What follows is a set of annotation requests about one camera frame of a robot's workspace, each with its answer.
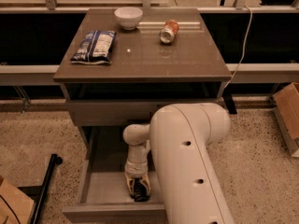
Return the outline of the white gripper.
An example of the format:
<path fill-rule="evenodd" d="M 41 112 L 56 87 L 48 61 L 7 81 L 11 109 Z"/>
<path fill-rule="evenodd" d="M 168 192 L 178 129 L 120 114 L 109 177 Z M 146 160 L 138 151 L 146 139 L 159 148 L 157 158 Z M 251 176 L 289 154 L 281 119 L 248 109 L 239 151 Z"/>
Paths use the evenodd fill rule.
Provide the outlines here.
<path fill-rule="evenodd" d="M 144 196 L 149 197 L 151 192 L 150 187 L 150 179 L 149 176 L 146 175 L 148 172 L 148 163 L 135 163 L 132 161 L 127 160 L 125 163 L 125 178 L 126 178 L 126 185 L 130 196 L 132 198 L 135 197 L 135 178 L 141 178 L 141 184 L 144 187 Z"/>

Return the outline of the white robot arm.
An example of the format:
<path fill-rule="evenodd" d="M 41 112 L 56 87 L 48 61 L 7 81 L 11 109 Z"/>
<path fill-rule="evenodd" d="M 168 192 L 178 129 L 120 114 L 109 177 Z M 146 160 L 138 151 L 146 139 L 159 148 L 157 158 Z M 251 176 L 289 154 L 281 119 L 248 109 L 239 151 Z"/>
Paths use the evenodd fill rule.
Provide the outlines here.
<path fill-rule="evenodd" d="M 169 224 L 235 224 L 206 150 L 230 127 L 227 111 L 213 103 L 167 105 L 149 124 L 127 126 L 128 189 L 136 178 L 149 181 L 151 154 Z"/>

